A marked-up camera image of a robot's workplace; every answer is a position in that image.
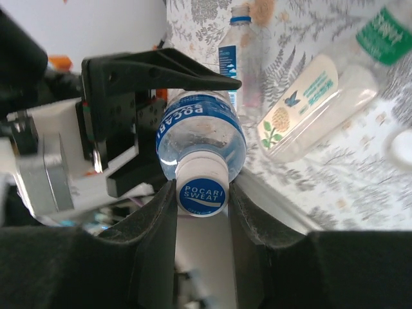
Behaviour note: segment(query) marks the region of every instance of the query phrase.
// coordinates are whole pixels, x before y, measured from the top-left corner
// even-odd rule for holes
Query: pocari sweat logo
[[[179,199],[182,207],[193,214],[212,214],[224,206],[226,192],[214,180],[200,178],[183,185]]]

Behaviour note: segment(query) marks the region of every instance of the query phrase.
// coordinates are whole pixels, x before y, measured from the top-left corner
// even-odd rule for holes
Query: white wall
[[[85,57],[149,50],[166,29],[162,0],[0,0],[0,6],[49,55],[69,56],[74,71]]]

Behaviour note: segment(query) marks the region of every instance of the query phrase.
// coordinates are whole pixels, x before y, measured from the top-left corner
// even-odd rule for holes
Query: white bottle
[[[246,141],[229,100],[214,91],[186,91],[173,98],[156,137],[168,180],[176,179],[178,205],[196,217],[222,211],[229,183],[246,159]]]
[[[411,0],[392,1],[356,35],[315,57],[257,126],[264,153],[276,162],[298,160],[364,109],[412,48],[411,17]]]
[[[256,125],[262,116],[259,93],[262,55],[250,23],[248,6],[233,7],[230,29],[219,45],[220,73],[242,81],[242,87],[230,91],[229,95],[241,124],[245,126]]]

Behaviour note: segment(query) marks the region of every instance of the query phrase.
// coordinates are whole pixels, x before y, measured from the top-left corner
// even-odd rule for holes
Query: bottle label
[[[187,182],[178,193],[180,205],[192,214],[213,214],[226,205],[227,195],[216,181],[199,178]]]
[[[257,125],[259,140],[269,150],[337,91],[331,58],[318,55]]]
[[[412,35],[386,7],[357,33],[356,39],[372,58],[388,66],[412,48]]]
[[[225,46],[219,48],[219,72],[226,77],[236,78],[236,46]],[[236,90],[229,90],[230,103],[235,111],[238,110],[238,101],[236,99]]]
[[[230,106],[211,95],[189,95],[188,97],[181,98],[166,109],[156,135],[156,151],[159,148],[163,136],[165,136],[173,125],[182,120],[198,116],[215,117],[230,123],[238,130],[246,143],[239,120]]]

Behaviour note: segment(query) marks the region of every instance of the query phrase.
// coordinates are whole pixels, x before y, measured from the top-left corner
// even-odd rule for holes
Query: green label
[[[412,35],[385,7],[358,32],[356,39],[371,57],[388,66],[412,48]]]

